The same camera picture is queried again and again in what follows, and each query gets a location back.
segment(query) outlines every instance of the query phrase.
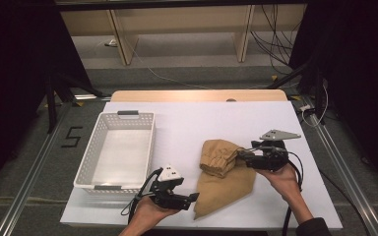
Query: metal rail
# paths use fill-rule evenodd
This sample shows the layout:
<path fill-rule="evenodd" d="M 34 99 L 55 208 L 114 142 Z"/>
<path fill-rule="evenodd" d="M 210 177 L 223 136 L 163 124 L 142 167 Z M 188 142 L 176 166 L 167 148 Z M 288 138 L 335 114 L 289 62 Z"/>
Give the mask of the metal rail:
<path fill-rule="evenodd" d="M 303 97 L 306 104 L 311 104 L 312 101 L 309 97 Z M 311 116 L 312 123 L 317 124 L 318 118 L 315 115 Z M 336 144 L 330 136 L 327 128 L 322 125 L 315 127 L 318 132 L 318 135 L 323 142 L 330 158 L 333 160 L 333 163 L 339 172 L 340 177 L 342 178 L 348 193 L 360 212 L 364 223 L 366 224 L 371 236 L 378 236 L 378 216 L 374 208 L 370 205 L 370 202 L 367 200 L 357 181 L 351 173 L 351 170 L 348 168 L 345 160 L 343 159 L 340 151 L 337 149 Z"/>
<path fill-rule="evenodd" d="M 15 225 L 17 224 L 21 212 L 23 211 L 23 208 L 36 182 L 36 179 L 38 178 L 39 173 L 41 172 L 42 166 L 44 165 L 45 160 L 48 157 L 48 154 L 50 153 L 54 145 L 54 141 L 59 133 L 60 125 L 66 117 L 66 114 L 69 111 L 70 107 L 70 103 L 65 103 L 61 107 L 59 122 L 54 127 L 53 132 L 47 135 L 47 138 L 45 139 L 37 157 L 35 158 L 34 163 L 32 164 L 32 167 L 30 169 L 29 174 L 26 177 L 26 180 L 24 181 L 20 191 L 18 192 L 17 196 L 15 196 L 11 206 L 5 213 L 5 216 L 3 217 L 0 223 L 0 236 L 11 235 L 12 231 L 14 230 Z"/>

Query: basket handle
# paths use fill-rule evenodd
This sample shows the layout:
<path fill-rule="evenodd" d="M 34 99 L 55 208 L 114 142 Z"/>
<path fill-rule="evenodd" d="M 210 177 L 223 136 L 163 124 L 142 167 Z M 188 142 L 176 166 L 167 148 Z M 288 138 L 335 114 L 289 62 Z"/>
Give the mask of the basket handle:
<path fill-rule="evenodd" d="M 139 119 L 140 114 L 138 110 L 120 110 L 117 112 L 119 119 Z"/>
<path fill-rule="evenodd" d="M 122 186 L 115 185 L 95 185 L 94 190 L 121 190 Z"/>

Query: black curtain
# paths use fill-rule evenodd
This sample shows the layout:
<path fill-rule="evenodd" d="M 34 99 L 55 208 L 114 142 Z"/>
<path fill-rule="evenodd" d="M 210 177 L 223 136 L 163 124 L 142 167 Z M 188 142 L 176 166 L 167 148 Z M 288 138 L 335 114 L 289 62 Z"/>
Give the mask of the black curtain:
<path fill-rule="evenodd" d="M 91 87 L 60 13 L 0 0 L 0 169 L 35 117 L 45 82 L 55 73 Z"/>
<path fill-rule="evenodd" d="M 330 100 L 378 170 L 378 1 L 309 4 L 290 65 L 312 57 L 304 75 L 322 71 Z M 300 90 L 315 86 L 315 77 L 302 80 Z"/>

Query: hand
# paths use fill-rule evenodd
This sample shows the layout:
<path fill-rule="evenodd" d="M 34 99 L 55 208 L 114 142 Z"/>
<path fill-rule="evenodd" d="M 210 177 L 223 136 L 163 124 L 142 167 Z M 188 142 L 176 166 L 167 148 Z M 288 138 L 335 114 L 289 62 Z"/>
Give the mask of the hand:
<path fill-rule="evenodd" d="M 270 170 L 256 170 L 256 172 L 265 176 L 285 201 L 289 202 L 292 198 L 300 196 L 296 172 L 290 164 L 275 172 Z"/>
<path fill-rule="evenodd" d="M 137 208 L 131 222 L 119 235 L 142 235 L 146 231 L 155 227 L 164 218 L 178 212 L 178 209 L 167 209 L 157 206 L 149 197 L 145 196 L 141 198 L 137 204 Z"/>
<path fill-rule="evenodd" d="M 290 164 L 275 172 L 269 170 L 256 170 L 256 172 L 265 176 L 276 191 L 282 195 L 299 224 L 313 218 L 311 211 L 300 194 L 296 181 L 296 172 Z"/>

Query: white mount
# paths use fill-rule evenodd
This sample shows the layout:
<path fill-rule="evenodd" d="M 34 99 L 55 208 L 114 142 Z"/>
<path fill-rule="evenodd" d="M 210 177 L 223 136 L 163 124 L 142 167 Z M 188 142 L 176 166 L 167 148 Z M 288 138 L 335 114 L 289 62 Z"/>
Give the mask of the white mount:
<path fill-rule="evenodd" d="M 158 176 L 158 180 L 160 182 L 181 178 L 182 176 L 180 175 L 180 173 L 171 165 L 164 167 L 160 175 Z"/>
<path fill-rule="evenodd" d="M 260 137 L 261 140 L 265 141 L 280 141 L 280 140 L 290 140 L 290 139 L 298 139 L 300 138 L 299 134 L 289 133 L 285 131 L 279 130 L 271 130 L 268 133 L 262 135 Z"/>

